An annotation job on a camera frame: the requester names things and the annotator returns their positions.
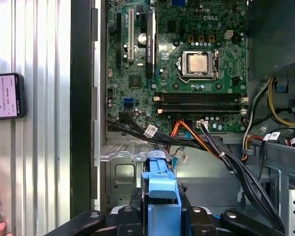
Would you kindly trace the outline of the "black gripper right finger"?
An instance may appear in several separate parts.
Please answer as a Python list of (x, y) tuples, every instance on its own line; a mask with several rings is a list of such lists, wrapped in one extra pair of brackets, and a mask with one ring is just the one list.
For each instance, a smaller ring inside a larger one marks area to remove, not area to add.
[(207, 208), (192, 206), (186, 196), (186, 184), (178, 184), (182, 203), (183, 236), (283, 236), (284, 233), (246, 216), (234, 209), (228, 209), (214, 216)]

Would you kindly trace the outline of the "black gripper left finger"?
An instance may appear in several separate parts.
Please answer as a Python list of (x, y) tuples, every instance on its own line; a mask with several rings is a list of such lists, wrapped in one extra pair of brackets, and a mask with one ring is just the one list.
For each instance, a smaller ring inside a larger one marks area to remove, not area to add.
[(47, 236), (143, 236), (142, 189), (134, 188), (130, 205), (114, 207), (109, 214), (86, 211), (47, 233)]

